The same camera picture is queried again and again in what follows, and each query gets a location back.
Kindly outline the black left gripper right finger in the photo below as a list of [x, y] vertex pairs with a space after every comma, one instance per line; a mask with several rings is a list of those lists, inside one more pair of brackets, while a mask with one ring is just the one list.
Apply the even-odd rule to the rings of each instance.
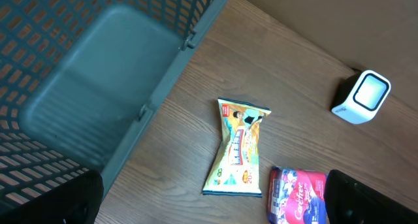
[[324, 198], [330, 224], [417, 224], [417, 212], [336, 169]]

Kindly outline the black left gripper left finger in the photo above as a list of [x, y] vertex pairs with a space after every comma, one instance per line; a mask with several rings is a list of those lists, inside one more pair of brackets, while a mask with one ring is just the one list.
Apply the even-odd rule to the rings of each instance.
[[89, 170], [1, 214], [1, 223], [93, 223], [103, 193], [100, 173]]

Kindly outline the red purple Carefree pad pack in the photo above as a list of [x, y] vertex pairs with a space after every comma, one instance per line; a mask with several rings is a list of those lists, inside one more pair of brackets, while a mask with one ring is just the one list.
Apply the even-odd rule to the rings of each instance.
[[312, 170], [272, 167], [267, 218], [271, 224], [325, 224], [327, 174]]

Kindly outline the yellow snack bag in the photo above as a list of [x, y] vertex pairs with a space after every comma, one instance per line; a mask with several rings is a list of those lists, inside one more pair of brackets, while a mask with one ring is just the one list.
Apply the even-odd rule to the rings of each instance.
[[271, 110], [224, 97], [218, 98], [217, 102], [222, 140], [202, 194], [261, 197], [258, 150], [260, 124]]

